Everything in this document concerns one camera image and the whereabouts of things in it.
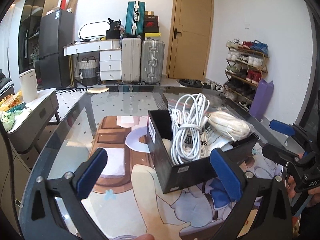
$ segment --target white pitcher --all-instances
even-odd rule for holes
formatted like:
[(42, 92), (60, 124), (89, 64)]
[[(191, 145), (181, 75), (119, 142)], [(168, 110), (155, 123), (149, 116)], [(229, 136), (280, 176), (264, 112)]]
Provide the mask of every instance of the white pitcher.
[(27, 70), (19, 75), (23, 101), (29, 103), (38, 97), (36, 71)]

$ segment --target refrigerator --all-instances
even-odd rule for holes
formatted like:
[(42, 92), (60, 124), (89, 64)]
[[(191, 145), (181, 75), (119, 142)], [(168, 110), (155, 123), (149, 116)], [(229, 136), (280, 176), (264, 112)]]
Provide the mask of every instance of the refrigerator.
[(73, 42), (74, 14), (58, 10), (41, 18), (39, 59), (44, 89), (70, 85), (68, 56), (63, 47)]

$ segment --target anime desk mat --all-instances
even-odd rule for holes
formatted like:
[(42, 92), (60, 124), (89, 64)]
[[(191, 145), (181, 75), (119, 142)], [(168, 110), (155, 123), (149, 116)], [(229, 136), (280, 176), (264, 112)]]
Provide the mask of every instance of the anime desk mat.
[[(163, 194), (145, 144), (147, 124), (147, 116), (103, 118), (90, 156), (98, 147), (105, 148), (108, 163), (82, 204), (109, 239), (134, 239), (146, 233), (155, 240), (210, 239), (236, 203), (218, 178)], [(265, 179), (281, 174), (282, 166), (264, 158), (258, 143), (252, 153), (240, 165), (243, 171)], [(239, 236), (249, 231), (260, 200), (256, 199)]]

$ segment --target door frame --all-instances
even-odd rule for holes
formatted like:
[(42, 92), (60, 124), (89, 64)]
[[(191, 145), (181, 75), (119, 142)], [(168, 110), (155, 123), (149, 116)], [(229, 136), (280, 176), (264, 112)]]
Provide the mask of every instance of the door frame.
[[(170, 60), (171, 60), (173, 29), (174, 29), (173, 27), (174, 27), (174, 18), (175, 18), (175, 14), (176, 14), (176, 4), (177, 4), (177, 0), (173, 0), (172, 15), (171, 15), (171, 25), (170, 25), (170, 34), (169, 34), (169, 43), (168, 43), (167, 65), (166, 65), (166, 70), (165, 70), (165, 74), (166, 74), (167, 78), (173, 78), (173, 75), (170, 75), (170, 71), (169, 71), (170, 69), (169, 68), (170, 68)], [(212, 0), (211, 25), (210, 25), (210, 32), (209, 32), (209, 45), (208, 45), (208, 50), (207, 50), (207, 57), (206, 57), (206, 60), (205, 60), (203, 80), (205, 79), (205, 76), (207, 74), (208, 60), (209, 60), (210, 47), (211, 47), (211, 41), (212, 41), (213, 13), (214, 13), (214, 0)]]

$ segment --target metal screw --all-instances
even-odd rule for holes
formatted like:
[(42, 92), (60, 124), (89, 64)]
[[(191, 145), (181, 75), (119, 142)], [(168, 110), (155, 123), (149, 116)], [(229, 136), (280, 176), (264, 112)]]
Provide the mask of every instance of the metal screw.
[(70, 178), (72, 178), (72, 176), (73, 176), (73, 172), (71, 172), (71, 171), (68, 171), (68, 172), (66, 172), (66, 173), (64, 174), (64, 177), (65, 177), (66, 179), (70, 179)]
[(251, 171), (247, 171), (245, 173), (245, 176), (248, 178), (248, 179), (252, 179), (253, 178), (253, 173)]
[(281, 182), (281, 181), (282, 181), (282, 177), (279, 176), (279, 175), (276, 175), (275, 179), (276, 179), (276, 181), (278, 181), (278, 182)]
[(36, 182), (40, 183), (41, 181), (43, 181), (43, 178), (41, 176), (36, 178)]

